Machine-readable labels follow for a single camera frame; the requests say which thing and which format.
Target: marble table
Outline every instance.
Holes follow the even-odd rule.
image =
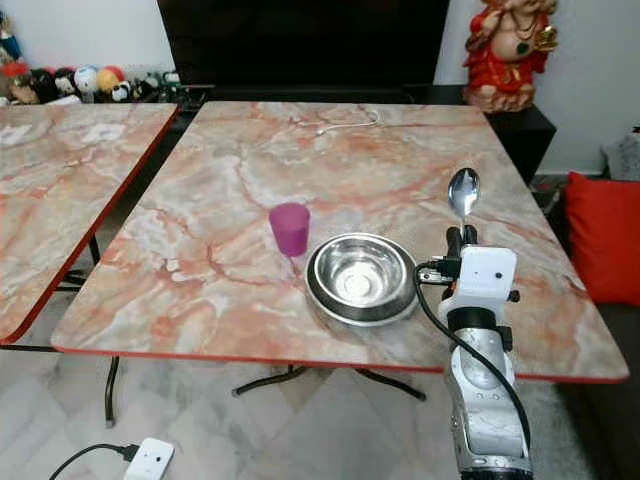
[[[370,122],[377,125],[327,129]],[[52,335],[62,351],[439,372],[448,342],[417,312],[359,329],[312,313],[306,255],[282,256],[268,210],[302,202],[310,247],[361,231],[415,259],[446,252],[447,184],[473,167],[468,219],[518,255],[507,306],[520,377],[616,382],[629,371],[584,285],[473,107],[208,103]],[[426,287],[433,308],[441,289]]]
[[[0,108],[0,344],[27,331],[175,111]]]

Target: stainless steel bowl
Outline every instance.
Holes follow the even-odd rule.
[[[331,238],[307,263],[306,282],[321,312],[350,325],[384,325],[415,307],[415,262],[400,245],[377,235]]]

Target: wall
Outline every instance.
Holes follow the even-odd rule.
[[[33,65],[173,68],[156,0],[0,0],[0,8],[13,19]],[[479,0],[451,0],[436,83],[465,82],[464,42],[481,8]],[[640,19],[639,0],[560,0],[553,23],[561,45],[537,83],[536,103],[558,127],[541,167],[545,173],[600,171],[600,146],[640,123],[634,19]]]
[[[174,68],[156,0],[0,0],[0,9],[31,65]]]

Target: floor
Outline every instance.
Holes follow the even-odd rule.
[[[138,185],[98,234],[104,250],[135,204]],[[84,252],[74,268],[88,271]],[[73,294],[56,293],[22,343],[42,344]],[[99,442],[171,442],[167,479],[447,480],[459,478],[441,376],[398,375],[420,403],[350,370],[311,370],[242,397],[231,389],[281,372],[259,364],[123,359],[113,429],[104,423],[108,358],[0,351],[0,478],[47,479]],[[554,385],[521,382],[537,480],[595,479]],[[121,479],[127,464],[91,452],[60,480]]]

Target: purple cup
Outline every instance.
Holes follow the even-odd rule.
[[[283,203],[269,212],[269,223],[278,248],[288,257],[297,257],[307,251],[309,217],[307,207],[299,203]]]

